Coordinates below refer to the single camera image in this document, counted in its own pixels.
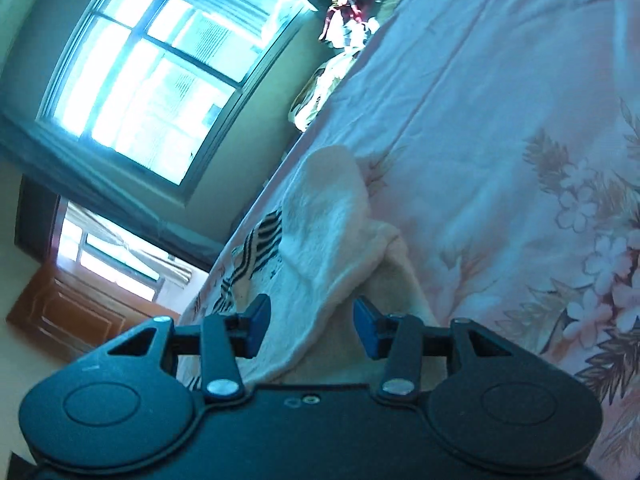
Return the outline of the teal curtain left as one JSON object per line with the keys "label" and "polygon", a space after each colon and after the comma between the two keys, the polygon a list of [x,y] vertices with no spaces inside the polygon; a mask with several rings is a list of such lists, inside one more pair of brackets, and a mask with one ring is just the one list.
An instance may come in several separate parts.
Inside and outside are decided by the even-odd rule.
{"label": "teal curtain left", "polygon": [[51,192],[110,220],[180,259],[209,270],[223,244],[164,219],[108,178],[96,158],[54,140],[32,122],[1,113],[1,156]]}

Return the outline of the patterned pillow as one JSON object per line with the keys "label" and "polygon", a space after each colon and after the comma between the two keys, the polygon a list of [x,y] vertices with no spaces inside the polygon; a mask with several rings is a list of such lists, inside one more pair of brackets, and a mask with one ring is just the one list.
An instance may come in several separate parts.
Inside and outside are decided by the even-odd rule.
{"label": "patterned pillow", "polygon": [[360,50],[401,0],[331,0],[318,40],[335,50]]}

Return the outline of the cream knit striped sweater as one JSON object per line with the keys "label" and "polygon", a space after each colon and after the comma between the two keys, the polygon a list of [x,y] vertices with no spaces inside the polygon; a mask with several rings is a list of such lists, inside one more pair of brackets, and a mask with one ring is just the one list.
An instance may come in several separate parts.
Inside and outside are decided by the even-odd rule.
{"label": "cream knit striped sweater", "polygon": [[280,204],[231,254],[208,313],[242,312],[271,300],[258,355],[240,359],[245,385],[368,382],[382,373],[360,344],[352,302],[365,296],[384,314],[435,315],[400,231],[372,216],[360,167],[344,146],[320,148],[298,167]]}

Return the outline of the large bedroom window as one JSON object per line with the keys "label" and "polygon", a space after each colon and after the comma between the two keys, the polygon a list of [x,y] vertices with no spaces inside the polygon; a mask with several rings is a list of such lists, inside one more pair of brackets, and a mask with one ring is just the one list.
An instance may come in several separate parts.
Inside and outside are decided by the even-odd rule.
{"label": "large bedroom window", "polygon": [[43,125],[186,200],[300,25],[308,0],[91,0]]}

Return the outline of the brown wooden door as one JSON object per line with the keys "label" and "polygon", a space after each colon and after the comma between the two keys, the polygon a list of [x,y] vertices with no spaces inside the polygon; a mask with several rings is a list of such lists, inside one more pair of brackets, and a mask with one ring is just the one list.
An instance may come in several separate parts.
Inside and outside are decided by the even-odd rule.
{"label": "brown wooden door", "polygon": [[6,322],[41,350],[70,362],[157,316],[180,318],[75,261],[62,259],[40,266]]}

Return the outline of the pink floral bed sheet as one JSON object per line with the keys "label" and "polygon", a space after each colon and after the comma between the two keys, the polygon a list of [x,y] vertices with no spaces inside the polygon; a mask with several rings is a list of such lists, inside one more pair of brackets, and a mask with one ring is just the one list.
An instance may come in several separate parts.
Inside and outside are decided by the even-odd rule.
{"label": "pink floral bed sheet", "polygon": [[250,208],[209,313],[302,162],[344,146],[436,325],[469,318],[596,397],[589,465],[639,474],[639,0],[402,0]]}

